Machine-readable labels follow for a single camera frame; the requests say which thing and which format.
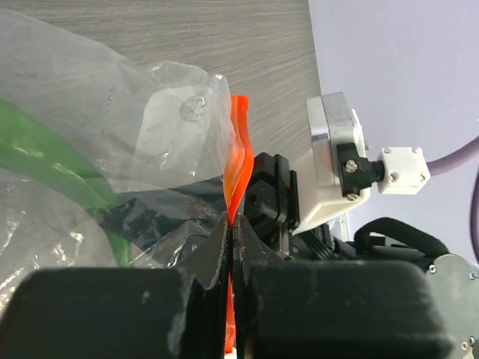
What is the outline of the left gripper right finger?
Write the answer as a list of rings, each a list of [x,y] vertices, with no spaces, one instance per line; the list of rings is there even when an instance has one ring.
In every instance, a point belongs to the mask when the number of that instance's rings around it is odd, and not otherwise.
[[[404,261],[286,262],[247,218],[233,229],[239,358],[446,358],[454,339]]]

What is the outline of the clear orange zip top bag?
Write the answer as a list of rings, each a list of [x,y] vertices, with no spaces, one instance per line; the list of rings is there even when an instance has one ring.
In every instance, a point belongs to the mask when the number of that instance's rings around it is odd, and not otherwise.
[[[1,168],[1,319],[35,271],[170,269],[186,259],[161,266],[125,237],[126,193],[218,177],[218,221],[227,219],[229,234],[253,155],[249,99],[231,94],[224,76],[171,61],[139,67],[97,41],[4,9],[1,99],[66,138],[120,202],[96,224],[62,194]],[[222,358],[238,358],[233,299],[228,270]]]

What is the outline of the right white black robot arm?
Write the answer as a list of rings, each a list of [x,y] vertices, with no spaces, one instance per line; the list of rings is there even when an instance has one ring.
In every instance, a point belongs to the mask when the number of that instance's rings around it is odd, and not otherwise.
[[[312,181],[304,172],[313,162],[310,153],[295,163],[283,156],[261,153],[255,157],[245,192],[244,215],[251,244],[241,241],[234,254],[234,276],[245,293],[252,265],[279,266],[289,260],[407,261],[423,269],[447,329],[454,339],[453,358],[478,356],[478,315],[467,314],[466,305],[478,296],[478,271],[452,254],[434,236],[393,218],[378,218],[356,231],[352,241],[334,237],[327,221],[305,229],[300,195]],[[173,238],[192,216],[188,200],[213,203],[219,179],[212,178],[169,190],[126,193],[129,236],[156,264],[174,261]]]

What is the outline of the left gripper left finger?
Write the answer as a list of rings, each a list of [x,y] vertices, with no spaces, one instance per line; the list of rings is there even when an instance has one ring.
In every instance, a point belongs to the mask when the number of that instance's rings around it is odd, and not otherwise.
[[[222,358],[228,221],[170,269],[31,273],[1,319],[3,358]]]

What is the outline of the dark green fake chili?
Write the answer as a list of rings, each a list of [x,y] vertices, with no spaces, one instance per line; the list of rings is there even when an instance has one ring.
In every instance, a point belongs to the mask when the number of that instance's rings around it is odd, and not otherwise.
[[[96,224],[120,204],[97,167],[66,138],[1,99],[1,168],[62,194]]]

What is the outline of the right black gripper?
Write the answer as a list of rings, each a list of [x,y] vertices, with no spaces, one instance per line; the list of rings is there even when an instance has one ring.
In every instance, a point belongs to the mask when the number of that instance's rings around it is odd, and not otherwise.
[[[173,266],[202,245],[225,211],[218,177],[176,188],[124,195],[123,231],[131,243],[161,266]],[[293,235],[299,223],[296,174],[280,155],[260,153],[240,213],[259,240],[288,259],[352,259],[351,242],[341,242],[328,224]]]

